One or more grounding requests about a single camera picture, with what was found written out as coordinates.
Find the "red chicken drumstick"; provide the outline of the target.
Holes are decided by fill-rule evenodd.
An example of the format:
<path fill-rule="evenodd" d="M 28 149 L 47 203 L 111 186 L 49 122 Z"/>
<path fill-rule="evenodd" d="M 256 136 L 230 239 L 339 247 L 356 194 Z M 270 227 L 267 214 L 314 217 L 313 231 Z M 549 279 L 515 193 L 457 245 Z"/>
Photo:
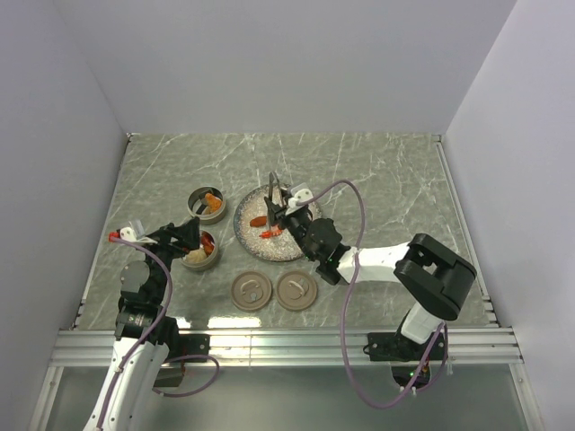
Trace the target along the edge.
<path fill-rule="evenodd" d="M 203 232 L 201 234 L 200 242 L 205 249 L 215 247 L 215 242 L 214 242 L 212 236 L 208 232 Z"/>

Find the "white steamed bun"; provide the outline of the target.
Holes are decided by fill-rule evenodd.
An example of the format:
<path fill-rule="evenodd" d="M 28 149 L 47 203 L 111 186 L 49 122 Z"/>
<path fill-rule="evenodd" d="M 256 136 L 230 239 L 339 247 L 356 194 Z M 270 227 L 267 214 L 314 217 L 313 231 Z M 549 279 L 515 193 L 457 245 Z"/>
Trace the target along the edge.
<path fill-rule="evenodd" d="M 190 251 L 184 258 L 184 260 L 190 265 L 198 265 L 200 262 L 203 262 L 208 258 L 207 253 L 199 248 L 193 251 Z"/>

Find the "red shrimp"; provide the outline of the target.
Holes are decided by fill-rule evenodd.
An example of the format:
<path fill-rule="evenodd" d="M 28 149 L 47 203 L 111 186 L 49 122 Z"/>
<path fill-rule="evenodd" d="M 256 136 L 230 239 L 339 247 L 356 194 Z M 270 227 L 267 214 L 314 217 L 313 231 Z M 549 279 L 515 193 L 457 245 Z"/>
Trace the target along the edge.
<path fill-rule="evenodd" d="M 269 239 L 269 238 L 280 236 L 282 234 L 282 232 L 283 232 L 282 229 L 270 229 L 270 230 L 262 232 L 260 234 L 260 237 L 262 239 Z"/>

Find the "brown fried oval piece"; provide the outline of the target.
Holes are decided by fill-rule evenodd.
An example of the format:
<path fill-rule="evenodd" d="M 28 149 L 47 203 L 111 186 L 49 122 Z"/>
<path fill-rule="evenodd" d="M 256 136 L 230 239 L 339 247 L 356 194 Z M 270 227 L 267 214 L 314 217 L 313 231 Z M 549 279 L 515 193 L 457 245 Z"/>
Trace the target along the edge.
<path fill-rule="evenodd" d="M 261 216 L 254 217 L 250 221 L 250 227 L 263 227 L 267 223 L 268 223 L 267 216 L 261 215 Z"/>

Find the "metal serving tongs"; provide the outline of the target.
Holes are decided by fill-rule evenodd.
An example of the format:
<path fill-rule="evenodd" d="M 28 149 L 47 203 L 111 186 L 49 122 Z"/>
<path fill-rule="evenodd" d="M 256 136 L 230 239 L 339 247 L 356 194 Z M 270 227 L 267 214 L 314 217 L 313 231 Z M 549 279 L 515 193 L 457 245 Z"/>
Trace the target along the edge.
<path fill-rule="evenodd" d="M 268 195 L 265 199 L 270 199 L 276 204 L 287 205 L 286 204 L 287 195 L 288 195 L 288 189 L 279 180 L 279 176 L 277 175 L 277 173 L 270 172 Z M 268 224 L 268 230 L 270 229 L 282 229 L 282 228 L 280 224 Z"/>

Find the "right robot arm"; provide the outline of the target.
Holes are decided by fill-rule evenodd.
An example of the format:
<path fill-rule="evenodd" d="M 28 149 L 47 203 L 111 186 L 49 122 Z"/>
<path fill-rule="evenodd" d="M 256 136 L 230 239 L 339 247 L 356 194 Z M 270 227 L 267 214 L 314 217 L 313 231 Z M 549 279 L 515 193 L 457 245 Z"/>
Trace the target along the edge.
<path fill-rule="evenodd" d="M 377 345 L 384 361 L 414 361 L 432 333 L 454 321 L 477 277 L 475 267 L 426 233 L 395 246 L 359 249 L 342 242 L 331 218 L 313 219 L 307 206 L 292 209 L 270 198 L 264 202 L 270 223 L 288 231 L 315 271 L 332 286 L 361 282 L 397 282 L 415 300 L 396 331 Z"/>

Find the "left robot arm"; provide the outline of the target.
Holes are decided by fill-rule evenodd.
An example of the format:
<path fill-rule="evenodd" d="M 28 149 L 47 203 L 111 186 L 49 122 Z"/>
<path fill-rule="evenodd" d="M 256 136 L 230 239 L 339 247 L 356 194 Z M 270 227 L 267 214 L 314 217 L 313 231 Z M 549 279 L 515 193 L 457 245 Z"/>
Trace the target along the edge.
<path fill-rule="evenodd" d="M 145 233 L 139 221 L 113 231 L 109 240 L 144 253 L 120 272 L 120 297 L 108 371 L 87 430 L 136 430 L 163 365 L 211 362 L 209 338 L 183 335 L 168 316 L 172 263 L 201 245 L 199 219 Z"/>

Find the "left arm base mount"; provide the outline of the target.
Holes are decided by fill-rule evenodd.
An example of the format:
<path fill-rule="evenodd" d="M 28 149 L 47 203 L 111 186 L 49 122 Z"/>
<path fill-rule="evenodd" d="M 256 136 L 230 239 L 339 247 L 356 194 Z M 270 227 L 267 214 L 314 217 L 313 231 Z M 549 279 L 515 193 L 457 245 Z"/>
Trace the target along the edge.
<path fill-rule="evenodd" d="M 181 334 L 177 357 L 187 356 L 187 362 L 206 363 L 210 350 L 210 336 L 207 334 Z"/>

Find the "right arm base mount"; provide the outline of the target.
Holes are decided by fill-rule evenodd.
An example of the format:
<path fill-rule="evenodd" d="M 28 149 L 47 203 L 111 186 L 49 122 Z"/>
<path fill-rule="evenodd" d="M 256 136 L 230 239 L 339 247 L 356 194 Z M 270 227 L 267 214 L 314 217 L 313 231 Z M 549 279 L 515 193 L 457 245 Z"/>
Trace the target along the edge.
<path fill-rule="evenodd" d="M 432 337 L 429 337 L 423 344 L 418 344 L 399 332 L 369 332 L 363 353 L 369 356 L 371 362 L 419 362 L 431 339 Z M 447 359 L 447 347 L 445 335 L 440 331 L 429 352 L 428 360 Z"/>

